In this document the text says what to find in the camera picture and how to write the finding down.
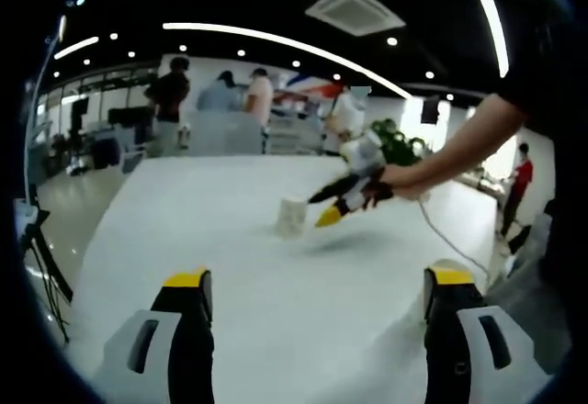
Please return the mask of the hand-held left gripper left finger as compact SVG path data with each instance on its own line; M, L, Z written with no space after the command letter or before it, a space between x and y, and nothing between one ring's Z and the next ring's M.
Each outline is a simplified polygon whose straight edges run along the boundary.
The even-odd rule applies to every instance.
M213 403L211 271L170 276L107 340L94 376L106 403Z

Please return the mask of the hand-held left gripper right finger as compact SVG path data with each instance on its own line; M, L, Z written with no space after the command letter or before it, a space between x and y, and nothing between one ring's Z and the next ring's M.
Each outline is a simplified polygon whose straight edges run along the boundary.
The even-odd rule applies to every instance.
M550 380L534 343L468 269L424 269L426 403L527 403Z

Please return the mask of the person's right hand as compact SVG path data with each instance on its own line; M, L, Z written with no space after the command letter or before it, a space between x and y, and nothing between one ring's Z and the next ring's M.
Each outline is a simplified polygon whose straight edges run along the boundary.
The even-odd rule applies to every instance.
M375 172L362 190L365 198L362 208L375 208L380 202L394 196L414 200L422 189L413 179L411 167L389 164Z

